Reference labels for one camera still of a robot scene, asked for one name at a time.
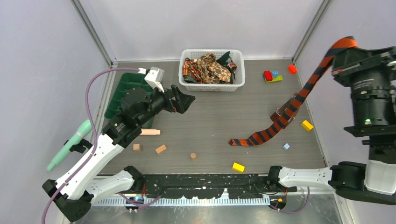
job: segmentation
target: wooden cylinder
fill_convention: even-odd
[[[149,129],[149,128],[142,128],[140,135],[160,135],[161,130],[159,129]]]
[[[195,153],[191,153],[190,157],[192,161],[195,161],[197,159],[197,155]]]

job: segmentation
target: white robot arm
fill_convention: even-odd
[[[285,187],[308,186],[336,190],[351,200],[396,205],[396,47],[350,48],[333,58],[334,80],[351,87],[354,126],[344,130],[368,136],[368,164],[340,162],[324,169],[273,166],[271,182]]]
[[[98,137],[98,146],[95,155],[88,163],[69,181],[61,190],[62,195],[68,195],[68,199],[77,200],[85,191],[93,195],[91,203],[94,204],[101,199],[116,192],[132,188],[134,178],[130,173],[123,170],[116,175],[108,177],[97,183],[90,182],[102,170],[102,168],[124,148],[120,145],[113,145],[113,139],[106,134]],[[59,188],[65,180],[86,160],[92,152],[92,148],[63,176],[56,180],[56,188]]]
[[[126,148],[139,134],[141,126],[162,110],[184,113],[195,100],[194,96],[183,94],[175,85],[171,89],[162,89],[157,76],[161,69],[156,69],[152,79],[155,88],[150,96],[141,88],[133,88],[121,100],[121,113],[109,120],[98,137],[98,144],[94,154],[93,147],[75,164],[65,175],[55,180],[47,180],[43,184],[44,191],[53,200],[60,211],[71,221],[77,221],[84,216],[91,205],[101,199],[120,191],[132,190],[138,192],[144,184],[143,175],[133,166],[126,167],[116,175],[99,182],[92,180],[102,168],[124,148]],[[86,164],[67,183],[71,175]]]

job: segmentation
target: orange block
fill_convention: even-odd
[[[289,67],[287,68],[288,70],[289,70],[289,72],[291,73],[291,74],[295,74],[296,72],[297,72],[297,69],[296,69],[296,67],[294,67],[294,65],[289,65]]]

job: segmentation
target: small light blue cube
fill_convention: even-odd
[[[278,71],[271,71],[271,74],[272,74],[273,78],[276,78],[276,77],[278,77],[279,72]]]
[[[289,148],[290,148],[290,146],[289,146],[289,144],[285,144],[284,146],[283,146],[283,148],[285,149],[285,150],[288,150]]]

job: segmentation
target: yellow block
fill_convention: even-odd
[[[313,129],[313,125],[311,125],[307,120],[301,123],[301,126],[305,128],[308,132]]]
[[[233,170],[243,173],[243,171],[245,170],[245,167],[243,165],[240,165],[235,162],[233,165]]]

